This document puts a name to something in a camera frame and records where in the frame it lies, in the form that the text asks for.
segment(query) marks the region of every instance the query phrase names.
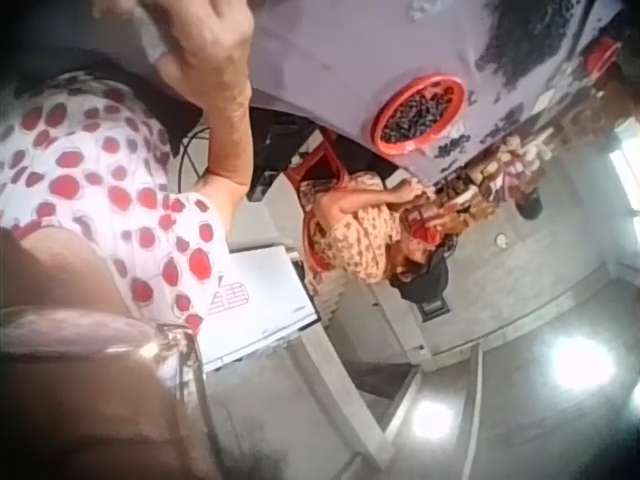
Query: chair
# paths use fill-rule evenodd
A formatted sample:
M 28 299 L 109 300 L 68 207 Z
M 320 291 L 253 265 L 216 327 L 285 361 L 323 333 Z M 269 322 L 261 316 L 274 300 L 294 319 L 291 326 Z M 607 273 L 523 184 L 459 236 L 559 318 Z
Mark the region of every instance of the chair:
M 285 177 L 291 186 L 295 190 L 298 198 L 300 197 L 300 185 L 304 181 L 304 176 L 307 172 L 321 160 L 326 160 L 331 167 L 332 173 L 336 177 L 335 186 L 344 185 L 349 180 L 349 174 L 338 159 L 336 155 L 333 142 L 335 140 L 335 133 L 326 128 L 320 128 L 320 134 L 322 135 L 322 141 L 309 155 L 307 155 L 299 165 L 289 168 L 285 172 Z M 316 221 L 313 210 L 304 212 L 302 219 L 302 246 L 304 249 L 304 256 L 309 264 L 309 268 L 312 273 L 319 275 L 321 273 L 331 270 L 332 266 L 327 262 L 320 254 L 313 250 L 311 244 L 311 228 L 314 221 Z

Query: window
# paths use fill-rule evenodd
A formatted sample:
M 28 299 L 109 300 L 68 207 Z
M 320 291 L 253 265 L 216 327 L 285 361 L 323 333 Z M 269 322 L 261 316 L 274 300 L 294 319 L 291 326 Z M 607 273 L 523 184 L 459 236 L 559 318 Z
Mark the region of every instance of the window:
M 635 119 L 629 119 L 616 128 L 616 135 L 620 138 L 622 147 L 611 152 L 609 157 L 629 205 L 640 213 L 640 124 Z M 640 239 L 640 217 L 633 219 L 633 226 Z

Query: hand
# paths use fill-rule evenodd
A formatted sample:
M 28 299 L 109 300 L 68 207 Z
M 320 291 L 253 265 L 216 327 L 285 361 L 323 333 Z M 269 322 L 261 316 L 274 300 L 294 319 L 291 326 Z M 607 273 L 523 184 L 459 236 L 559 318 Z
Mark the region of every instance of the hand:
M 147 0 L 145 5 L 175 41 L 156 64 L 162 79 L 208 114 L 245 114 L 254 26 L 247 0 Z
M 104 14 L 130 18 L 138 0 L 93 0 L 92 4 L 91 11 L 96 18 Z
M 403 179 L 391 189 L 393 203 L 407 203 L 426 193 L 425 188 L 415 178 Z

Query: gray tablecloth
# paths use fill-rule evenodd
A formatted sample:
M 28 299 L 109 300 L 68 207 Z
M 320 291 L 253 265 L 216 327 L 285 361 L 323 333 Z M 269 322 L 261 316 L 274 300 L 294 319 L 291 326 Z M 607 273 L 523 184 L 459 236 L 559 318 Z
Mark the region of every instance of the gray tablecloth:
M 418 13 L 414 1 L 255 0 L 254 103 L 308 116 L 372 148 L 371 123 L 390 96 L 418 76 L 456 75 L 477 99 L 463 117 L 471 136 L 466 153 L 434 159 L 415 152 L 393 160 L 428 183 L 443 176 L 444 166 L 466 163 L 486 146 L 480 140 L 510 108 L 522 102 L 523 119 L 531 113 L 566 57 L 577 16 L 559 53 L 506 92 L 501 78 L 475 67 L 490 33 L 484 1 L 439 0 L 439 11 Z M 151 74 L 133 25 L 94 20 L 89 3 L 50 1 L 34 16 L 26 37 L 35 44 L 104 52 L 132 71 Z M 599 0 L 581 47 L 620 8 L 619 0 Z

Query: red drawing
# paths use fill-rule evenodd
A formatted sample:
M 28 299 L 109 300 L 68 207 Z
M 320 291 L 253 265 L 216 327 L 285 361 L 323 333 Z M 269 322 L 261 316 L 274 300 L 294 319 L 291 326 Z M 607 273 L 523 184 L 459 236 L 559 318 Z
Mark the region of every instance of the red drawing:
M 249 303 L 249 292 L 244 283 L 234 282 L 222 285 L 213 297 L 209 313 L 216 314 L 238 308 Z

